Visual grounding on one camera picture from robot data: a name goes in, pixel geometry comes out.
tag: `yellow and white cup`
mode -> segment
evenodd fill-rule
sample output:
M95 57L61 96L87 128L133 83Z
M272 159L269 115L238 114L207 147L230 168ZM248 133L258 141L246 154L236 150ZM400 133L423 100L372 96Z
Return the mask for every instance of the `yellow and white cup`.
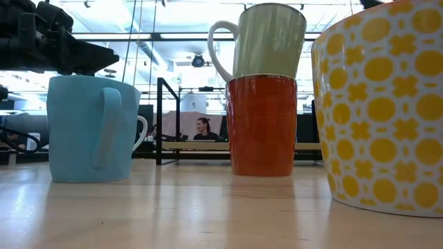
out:
M443 217L443 1L353 15L314 42L312 59L333 198Z

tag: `black equipment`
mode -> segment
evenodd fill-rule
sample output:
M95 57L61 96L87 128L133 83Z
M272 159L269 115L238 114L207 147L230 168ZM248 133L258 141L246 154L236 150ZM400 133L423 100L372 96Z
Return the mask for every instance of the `black equipment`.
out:
M0 70L94 76L102 68L118 62L120 58L112 49L74 38L72 26L72 17L51 5L49 0L39 2L37 7L31 0L0 0ZM0 100L7 97L7 88L0 85ZM6 117L1 117L0 140L22 153L31 154L41 149L34 136L6 129ZM19 148L8 133L34 140L37 148L32 151Z
M196 54L194 56L194 59L192 60L192 66L193 67L202 67L205 64L205 60L203 59L203 55Z

